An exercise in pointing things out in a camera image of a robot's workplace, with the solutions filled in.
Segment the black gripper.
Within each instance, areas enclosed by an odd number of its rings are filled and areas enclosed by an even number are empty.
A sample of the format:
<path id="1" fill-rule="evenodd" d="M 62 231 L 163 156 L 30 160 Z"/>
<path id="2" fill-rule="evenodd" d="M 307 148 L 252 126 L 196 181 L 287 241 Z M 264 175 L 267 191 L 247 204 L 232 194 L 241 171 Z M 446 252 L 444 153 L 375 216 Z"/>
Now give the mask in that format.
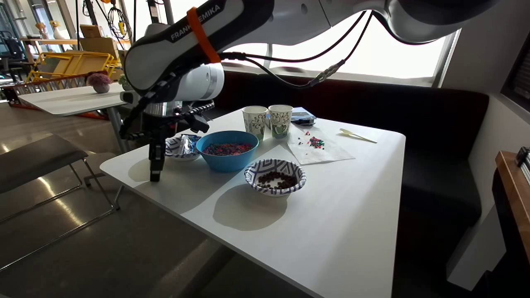
<path id="1" fill-rule="evenodd" d="M 155 138 L 173 138 L 179 131 L 208 133 L 209 123 L 204 117 L 216 107 L 214 102 L 179 102 L 166 117 L 150 113 L 146 105 L 138 105 L 125 118 L 120 138 L 126 141 L 151 141 Z M 150 143 L 150 179 L 160 183 L 166 160 L 166 143 Z"/>

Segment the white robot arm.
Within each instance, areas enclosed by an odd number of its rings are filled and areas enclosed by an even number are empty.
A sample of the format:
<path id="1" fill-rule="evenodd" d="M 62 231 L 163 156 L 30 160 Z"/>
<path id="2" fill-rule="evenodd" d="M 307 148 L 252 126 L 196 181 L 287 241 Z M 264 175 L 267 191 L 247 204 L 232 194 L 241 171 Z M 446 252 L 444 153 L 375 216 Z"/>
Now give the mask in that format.
<path id="1" fill-rule="evenodd" d="M 173 26 L 155 24 L 126 54 L 125 75 L 148 118 L 150 179 L 165 170 L 170 128 L 183 102 L 209 102 L 204 77 L 221 77 L 242 44 L 297 45 L 345 19 L 367 14 L 406 45 L 431 44 L 468 26 L 499 0 L 208 0 Z"/>

